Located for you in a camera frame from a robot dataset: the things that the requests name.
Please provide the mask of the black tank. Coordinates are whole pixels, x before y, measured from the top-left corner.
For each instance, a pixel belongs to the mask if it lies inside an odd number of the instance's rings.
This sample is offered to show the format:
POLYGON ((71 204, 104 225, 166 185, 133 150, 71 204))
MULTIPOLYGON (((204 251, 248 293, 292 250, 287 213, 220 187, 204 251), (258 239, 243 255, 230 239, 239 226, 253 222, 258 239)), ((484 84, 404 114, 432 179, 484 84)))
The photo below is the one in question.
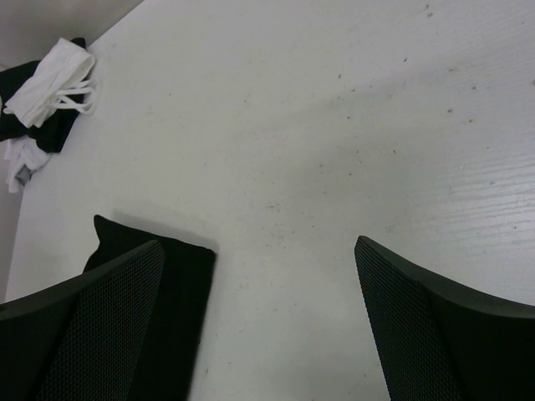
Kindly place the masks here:
POLYGON ((201 342, 217 254, 205 247, 94 217, 99 239, 88 272, 148 241, 165 253, 160 288, 130 387, 130 400, 186 400, 201 342))
MULTIPOLYGON (((70 42, 86 50, 84 38, 74 38, 70 42)), ((1 72, 1 140, 10 140, 27 136, 37 141, 38 147, 47 153, 58 153, 64 147, 74 121, 79 112, 73 109, 58 109, 41 127, 26 128, 16 116, 5 114, 3 106, 15 92, 28 80, 41 60, 23 63, 17 67, 1 72)))

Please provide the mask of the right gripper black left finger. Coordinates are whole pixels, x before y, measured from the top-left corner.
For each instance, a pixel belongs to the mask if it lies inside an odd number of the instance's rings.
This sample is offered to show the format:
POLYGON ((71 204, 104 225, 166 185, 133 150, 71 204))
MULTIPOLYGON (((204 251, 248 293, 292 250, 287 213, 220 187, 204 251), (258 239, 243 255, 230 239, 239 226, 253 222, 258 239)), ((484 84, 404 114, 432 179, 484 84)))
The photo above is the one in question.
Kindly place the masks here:
POLYGON ((148 241, 1 306, 3 400, 126 400, 159 291, 148 241))

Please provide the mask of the folded black tank top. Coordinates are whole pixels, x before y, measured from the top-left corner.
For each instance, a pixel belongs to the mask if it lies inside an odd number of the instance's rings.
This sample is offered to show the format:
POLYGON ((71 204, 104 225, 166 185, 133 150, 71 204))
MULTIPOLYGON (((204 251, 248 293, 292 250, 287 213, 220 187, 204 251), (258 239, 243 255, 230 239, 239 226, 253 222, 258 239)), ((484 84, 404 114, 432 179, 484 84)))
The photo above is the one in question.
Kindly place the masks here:
MULTIPOLYGON (((84 38, 74 38, 70 42, 86 50, 84 38)), ((73 109, 58 109, 41 127, 26 128, 16 116, 5 114, 3 106, 15 92, 28 80, 41 60, 23 63, 17 67, 1 72, 1 140, 10 140, 27 136, 37 141, 38 147, 47 153, 58 153, 64 147, 74 121, 79 112, 73 109)))

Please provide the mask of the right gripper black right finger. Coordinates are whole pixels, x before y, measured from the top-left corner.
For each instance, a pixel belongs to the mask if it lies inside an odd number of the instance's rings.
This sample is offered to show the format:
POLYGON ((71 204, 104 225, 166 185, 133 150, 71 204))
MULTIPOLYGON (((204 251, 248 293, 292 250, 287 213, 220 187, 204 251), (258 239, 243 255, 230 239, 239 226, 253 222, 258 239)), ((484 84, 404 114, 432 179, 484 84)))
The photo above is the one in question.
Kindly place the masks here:
POLYGON ((532 400, 534 308, 452 281, 367 236, 354 257, 392 400, 532 400))

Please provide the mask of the white tank top underneath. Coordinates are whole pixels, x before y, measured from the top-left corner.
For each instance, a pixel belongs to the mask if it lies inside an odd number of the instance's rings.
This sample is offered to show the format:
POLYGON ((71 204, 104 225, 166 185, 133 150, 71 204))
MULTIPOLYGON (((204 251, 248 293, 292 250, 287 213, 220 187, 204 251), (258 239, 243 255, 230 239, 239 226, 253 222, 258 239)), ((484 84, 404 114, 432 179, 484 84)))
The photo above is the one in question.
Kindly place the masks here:
POLYGON ((6 183, 10 193, 18 193, 50 160, 51 154, 41 150, 37 141, 27 136, 10 139, 4 153, 8 162, 6 183))

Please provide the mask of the folded white tank top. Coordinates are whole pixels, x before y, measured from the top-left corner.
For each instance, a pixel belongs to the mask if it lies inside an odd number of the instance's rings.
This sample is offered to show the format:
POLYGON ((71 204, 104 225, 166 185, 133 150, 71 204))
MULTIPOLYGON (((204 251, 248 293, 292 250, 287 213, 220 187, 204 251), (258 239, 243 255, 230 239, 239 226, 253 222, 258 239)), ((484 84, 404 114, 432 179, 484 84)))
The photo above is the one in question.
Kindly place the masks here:
POLYGON ((61 38, 7 100, 3 112, 26 128, 41 127, 58 109, 92 114, 99 100, 99 85, 88 78, 94 65, 93 54, 61 38))

